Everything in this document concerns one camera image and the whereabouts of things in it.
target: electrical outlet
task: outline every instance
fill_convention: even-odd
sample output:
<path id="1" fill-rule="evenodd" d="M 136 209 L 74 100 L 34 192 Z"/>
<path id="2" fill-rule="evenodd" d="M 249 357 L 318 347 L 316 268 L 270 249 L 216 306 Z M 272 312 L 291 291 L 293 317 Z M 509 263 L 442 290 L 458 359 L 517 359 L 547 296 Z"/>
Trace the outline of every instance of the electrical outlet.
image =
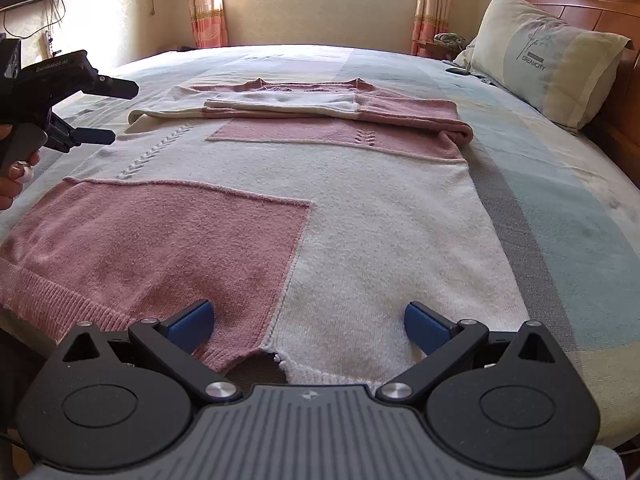
<path id="1" fill-rule="evenodd" d="M 56 57 L 58 54 L 60 54 L 60 52 L 62 52 L 61 50 L 55 50 L 53 43 L 53 34 L 50 30 L 44 31 L 44 38 L 45 43 L 47 44 L 47 55 L 49 56 L 49 59 L 52 57 Z"/>

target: curtain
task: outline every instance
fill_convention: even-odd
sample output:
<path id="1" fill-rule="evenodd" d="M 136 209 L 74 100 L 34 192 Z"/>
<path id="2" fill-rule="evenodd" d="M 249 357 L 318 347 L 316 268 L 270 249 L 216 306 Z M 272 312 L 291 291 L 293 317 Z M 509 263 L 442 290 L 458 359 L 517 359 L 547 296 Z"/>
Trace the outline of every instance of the curtain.
<path id="1" fill-rule="evenodd" d="M 414 32 L 412 34 L 411 54 L 426 56 L 418 43 L 429 43 L 441 32 L 449 31 L 449 12 L 452 0 L 418 0 L 415 11 Z"/>
<path id="2" fill-rule="evenodd" d="M 227 46 L 222 0 L 189 0 L 191 28 L 198 48 Z"/>

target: wooden headboard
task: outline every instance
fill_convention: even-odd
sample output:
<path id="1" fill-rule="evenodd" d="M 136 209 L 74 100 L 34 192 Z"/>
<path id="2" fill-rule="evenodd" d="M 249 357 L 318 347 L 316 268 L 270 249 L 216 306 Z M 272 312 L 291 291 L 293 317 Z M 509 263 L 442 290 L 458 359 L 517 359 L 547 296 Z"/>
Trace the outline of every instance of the wooden headboard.
<path id="1" fill-rule="evenodd" d="M 640 0 L 527 0 L 574 27 L 628 37 L 616 82 L 597 117 L 585 127 L 640 188 Z"/>

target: pillow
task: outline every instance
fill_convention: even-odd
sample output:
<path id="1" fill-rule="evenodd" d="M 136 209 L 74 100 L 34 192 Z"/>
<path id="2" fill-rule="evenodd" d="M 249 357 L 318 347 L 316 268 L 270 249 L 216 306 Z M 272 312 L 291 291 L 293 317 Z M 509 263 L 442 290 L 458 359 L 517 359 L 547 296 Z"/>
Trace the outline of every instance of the pillow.
<path id="1" fill-rule="evenodd" d="M 471 67 L 555 123 L 580 129 L 598 113 L 629 38 L 571 27 L 524 0 L 492 0 Z"/>
<path id="2" fill-rule="evenodd" d="M 471 66 L 471 56 L 474 52 L 475 46 L 476 38 L 473 38 L 471 43 L 466 46 L 466 49 L 460 52 L 460 54 L 458 54 L 458 57 L 453 60 L 453 63 L 462 68 L 469 68 Z"/>

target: striped bedsheet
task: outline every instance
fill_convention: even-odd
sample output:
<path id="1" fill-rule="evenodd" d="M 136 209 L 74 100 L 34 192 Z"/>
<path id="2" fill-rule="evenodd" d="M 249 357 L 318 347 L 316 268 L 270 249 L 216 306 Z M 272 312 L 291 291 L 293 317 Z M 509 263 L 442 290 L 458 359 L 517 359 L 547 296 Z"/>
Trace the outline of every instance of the striped bedsheet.
<path id="1" fill-rule="evenodd" d="M 139 83 L 135 102 L 86 96 L 57 112 L 76 126 L 122 132 L 129 110 L 149 108 L 171 86 L 259 77 L 361 78 L 408 96 L 455 102 L 474 130 L 462 154 L 529 317 L 543 321 L 568 353 L 600 407 L 601 439 L 617 444 L 640 431 L 640 191 L 585 138 L 508 92 L 446 68 L 430 59 L 327 46 L 170 53 L 114 72 Z M 0 216 L 0 241 L 95 151 L 83 146 L 62 157 L 46 153 L 37 179 Z M 3 322 L 7 327 L 6 316 Z"/>

